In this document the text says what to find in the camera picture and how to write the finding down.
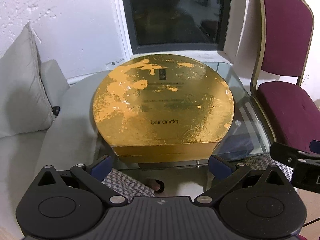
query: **dark blue object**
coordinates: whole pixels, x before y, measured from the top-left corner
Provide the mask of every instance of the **dark blue object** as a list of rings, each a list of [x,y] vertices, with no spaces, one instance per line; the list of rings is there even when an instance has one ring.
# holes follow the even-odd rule
[[[98,181],[103,181],[105,177],[112,170],[112,158],[107,156],[104,160],[98,160],[96,165],[91,167],[89,174],[97,179]]]
[[[215,150],[215,154],[230,162],[247,158],[253,150],[254,145],[249,132],[243,132],[242,134],[230,135],[223,139]]]
[[[209,171],[220,181],[230,176],[236,170],[235,166],[215,155],[210,156],[208,166]]]
[[[312,140],[309,144],[310,151],[320,154],[320,142],[317,140]]]

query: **maroon chair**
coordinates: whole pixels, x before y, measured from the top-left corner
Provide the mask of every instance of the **maroon chair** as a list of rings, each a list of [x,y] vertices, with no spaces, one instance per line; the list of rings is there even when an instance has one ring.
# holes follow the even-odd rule
[[[251,95],[271,139],[310,152],[320,140],[320,111],[300,87],[310,48],[314,17],[304,0],[259,0],[261,47],[251,78]],[[266,82],[257,90],[260,70],[298,77],[297,84]]]

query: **box lid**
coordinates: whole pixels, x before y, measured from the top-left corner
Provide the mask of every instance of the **box lid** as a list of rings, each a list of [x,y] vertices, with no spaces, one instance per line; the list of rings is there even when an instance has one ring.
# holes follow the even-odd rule
[[[116,67],[93,100],[94,120],[111,146],[219,142],[233,114],[231,91],[213,69],[170,54]]]

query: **sofa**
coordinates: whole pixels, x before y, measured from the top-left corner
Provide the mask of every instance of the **sofa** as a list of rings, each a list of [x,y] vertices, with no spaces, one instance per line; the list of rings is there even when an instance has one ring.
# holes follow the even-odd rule
[[[23,238],[15,210],[44,165],[69,170],[97,158],[92,98],[107,74],[70,87],[55,60],[40,62],[30,23],[0,59],[0,239]]]

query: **patterned fabric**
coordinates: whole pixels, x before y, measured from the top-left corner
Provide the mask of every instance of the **patterned fabric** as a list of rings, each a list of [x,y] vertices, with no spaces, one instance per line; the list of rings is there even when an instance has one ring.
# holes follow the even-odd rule
[[[265,170],[268,167],[268,165],[275,164],[281,169],[281,171],[285,174],[287,179],[291,181],[292,168],[273,160],[269,153],[250,157],[250,158],[241,160],[241,162],[248,165],[253,170]]]
[[[136,196],[155,196],[155,192],[151,188],[115,169],[112,169],[102,183],[122,196],[125,196],[129,203],[131,202],[132,198]]]

